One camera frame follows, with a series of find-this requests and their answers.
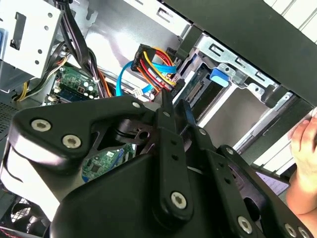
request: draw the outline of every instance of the green circuit board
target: green circuit board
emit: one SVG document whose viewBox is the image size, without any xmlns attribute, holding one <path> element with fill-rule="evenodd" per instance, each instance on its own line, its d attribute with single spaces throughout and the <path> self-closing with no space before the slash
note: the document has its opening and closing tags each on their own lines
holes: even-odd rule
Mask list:
<svg viewBox="0 0 317 238">
<path fill-rule="evenodd" d="M 99 95 L 96 83 L 76 68 L 64 66 L 63 71 L 60 72 L 59 80 L 61 84 L 86 97 L 92 95 L 93 98 L 96 98 Z"/>
<path fill-rule="evenodd" d="M 119 150 L 104 151 L 84 161 L 82 177 L 93 180 L 135 156 L 134 146 L 126 144 Z"/>
</svg>

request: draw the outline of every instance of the screw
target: screw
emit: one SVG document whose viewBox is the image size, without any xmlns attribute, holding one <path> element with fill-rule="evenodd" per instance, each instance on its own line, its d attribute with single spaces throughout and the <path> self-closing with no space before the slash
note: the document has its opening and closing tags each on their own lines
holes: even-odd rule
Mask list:
<svg viewBox="0 0 317 238">
<path fill-rule="evenodd" d="M 136 103 L 136 102 L 133 102 L 132 105 L 136 108 L 141 108 L 140 104 Z"/>
<path fill-rule="evenodd" d="M 199 129 L 199 132 L 201 133 L 201 134 L 203 134 L 203 135 L 207 135 L 207 133 L 203 130 L 203 129 Z"/>
<path fill-rule="evenodd" d="M 304 237 L 304 238 L 309 238 L 308 233 L 301 227 L 298 227 L 299 233 Z"/>
<path fill-rule="evenodd" d="M 174 192 L 172 193 L 170 199 L 172 200 L 172 203 L 178 208 L 178 209 L 185 209 L 187 206 L 186 198 L 183 194 L 180 192 Z"/>
<path fill-rule="evenodd" d="M 289 235 L 291 236 L 291 237 L 296 237 L 297 235 L 296 235 L 296 231 L 294 230 L 294 228 L 292 228 L 289 224 L 287 224 L 287 223 L 285 223 L 285 229 L 286 229 L 286 231 L 289 233 Z"/>
<path fill-rule="evenodd" d="M 163 112 L 163 114 L 167 117 L 170 117 L 170 114 L 168 114 L 167 112 Z"/>
<path fill-rule="evenodd" d="M 81 146 L 81 140 L 76 135 L 66 135 L 62 142 L 69 149 L 77 149 Z"/>
<path fill-rule="evenodd" d="M 233 150 L 231 150 L 230 148 L 227 148 L 226 150 L 230 155 L 233 155 Z"/>
<path fill-rule="evenodd" d="M 51 124 L 47 120 L 37 119 L 31 122 L 31 127 L 34 130 L 44 132 L 51 129 Z"/>
<path fill-rule="evenodd" d="M 238 217 L 238 223 L 239 226 L 242 228 L 242 230 L 247 233 L 247 234 L 251 234 L 252 233 L 252 226 L 250 224 L 250 222 L 245 218 L 245 217 Z"/>
</svg>

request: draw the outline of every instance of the black mounting arm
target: black mounting arm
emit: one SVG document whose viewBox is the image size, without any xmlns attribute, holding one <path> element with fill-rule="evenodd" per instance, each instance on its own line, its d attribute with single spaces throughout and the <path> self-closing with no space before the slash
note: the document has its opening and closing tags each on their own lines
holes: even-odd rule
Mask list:
<svg viewBox="0 0 317 238">
<path fill-rule="evenodd" d="M 215 149 L 187 102 L 174 109 L 160 96 L 160 105 L 124 96 L 19 112 L 3 184 L 49 214 L 52 238 L 313 237 L 232 148 Z M 138 145 L 133 160 L 78 182 L 85 158 L 125 143 Z M 30 182 L 50 208 L 21 189 Z"/>
</svg>

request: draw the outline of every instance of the black wire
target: black wire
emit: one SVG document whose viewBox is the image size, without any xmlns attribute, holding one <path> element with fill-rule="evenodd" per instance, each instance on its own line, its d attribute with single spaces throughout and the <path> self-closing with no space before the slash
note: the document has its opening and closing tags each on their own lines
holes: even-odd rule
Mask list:
<svg viewBox="0 0 317 238">
<path fill-rule="evenodd" d="M 56 63 L 57 61 L 57 58 L 60 54 L 60 52 L 62 51 L 63 47 L 66 46 L 66 43 L 65 41 L 61 42 L 57 47 L 56 49 L 54 50 L 53 54 L 51 55 L 50 57 L 50 60 L 48 62 L 48 66 L 46 68 L 46 71 L 48 71 L 50 68 L 52 68 L 54 66 L 54 64 Z"/>
<path fill-rule="evenodd" d="M 66 4 L 64 6 L 64 16 L 66 21 L 66 27 L 72 37 L 72 40 L 75 45 L 75 49 L 77 50 L 77 56 L 80 62 L 80 65 L 85 64 L 89 59 L 89 50 L 86 44 L 86 41 L 73 17 L 71 14 L 69 5 Z"/>
<path fill-rule="evenodd" d="M 61 31 L 70 53 L 75 57 L 78 64 L 88 76 L 93 77 L 95 80 L 100 80 L 96 56 L 92 50 L 87 47 L 86 41 L 71 13 L 69 4 L 59 4 L 56 1 L 54 4 L 58 9 L 64 12 L 61 21 Z M 104 84 L 100 81 L 96 82 L 96 84 L 100 97 L 106 97 L 107 93 Z"/>
</svg>

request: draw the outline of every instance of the person's hand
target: person's hand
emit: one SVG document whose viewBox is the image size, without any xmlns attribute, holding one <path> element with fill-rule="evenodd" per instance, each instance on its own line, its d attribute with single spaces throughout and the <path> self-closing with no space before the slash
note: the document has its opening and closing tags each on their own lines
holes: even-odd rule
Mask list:
<svg viewBox="0 0 317 238">
<path fill-rule="evenodd" d="M 299 183 L 307 192 L 317 192 L 317 114 L 297 126 L 292 136 L 292 153 Z"/>
</svg>

